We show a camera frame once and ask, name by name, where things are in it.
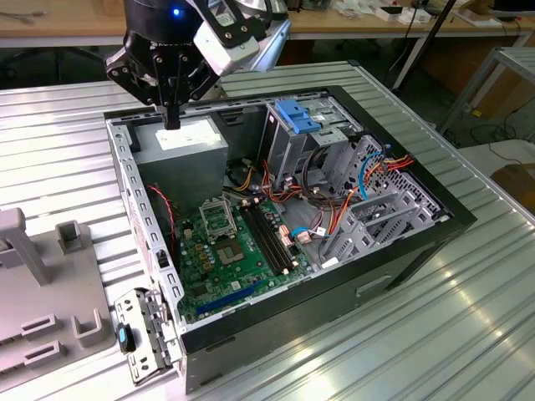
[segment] blue plastic clip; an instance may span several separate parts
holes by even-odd
[[[321,125],[308,117],[307,110],[295,100],[279,100],[275,105],[296,134],[307,134],[321,129]]]

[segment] metal slatted surface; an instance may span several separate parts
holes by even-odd
[[[503,48],[497,59],[535,83],[535,48]]]
[[[320,84],[344,86],[478,222],[404,286],[189,398],[531,400],[532,221],[406,106],[347,63],[233,74],[223,87],[240,95]],[[89,223],[111,302],[146,282],[118,197],[100,110],[136,105],[108,83],[0,94],[0,112],[12,116],[0,114],[0,207],[28,211],[30,234],[73,218]],[[134,389],[115,346],[2,396],[184,399],[181,391],[175,373]]]

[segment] computer parts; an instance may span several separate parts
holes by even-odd
[[[106,115],[153,282],[116,303],[150,311],[120,317],[126,342],[150,330],[123,347],[150,362],[129,359],[136,384],[170,368],[187,392],[210,383],[400,285],[475,220],[341,88],[197,103],[182,121]]]

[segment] motherboard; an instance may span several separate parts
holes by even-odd
[[[199,213],[178,224],[179,276],[185,288],[179,310],[188,323],[312,272],[298,246],[283,244],[279,234],[283,221],[270,200],[254,206],[253,211],[242,206],[223,206],[223,201],[227,202],[217,200],[202,206]],[[235,226],[235,232],[225,231],[226,235],[214,238],[215,231],[229,226]]]

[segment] side panel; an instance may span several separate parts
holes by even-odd
[[[398,257],[381,267],[290,307],[286,311],[237,332],[187,357],[186,391],[252,363],[276,348],[331,322],[386,292],[386,288],[413,261],[419,263],[434,244]]]

